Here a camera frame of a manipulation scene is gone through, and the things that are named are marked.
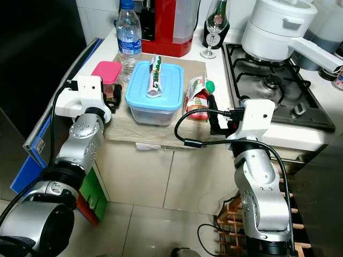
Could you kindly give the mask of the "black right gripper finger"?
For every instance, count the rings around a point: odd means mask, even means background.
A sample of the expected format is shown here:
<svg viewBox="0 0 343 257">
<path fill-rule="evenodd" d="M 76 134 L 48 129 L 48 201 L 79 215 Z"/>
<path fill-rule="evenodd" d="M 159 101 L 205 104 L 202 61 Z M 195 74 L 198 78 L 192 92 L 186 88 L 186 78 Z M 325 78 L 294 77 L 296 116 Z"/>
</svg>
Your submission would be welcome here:
<svg viewBox="0 0 343 257">
<path fill-rule="evenodd" d="M 211 112 L 208 112 L 208 122 L 210 125 L 210 133 L 211 134 L 220 134 L 221 127 L 218 120 L 218 106 L 215 100 L 215 96 L 210 94 L 207 98 L 208 100 L 208 108 L 211 109 Z"/>
</svg>

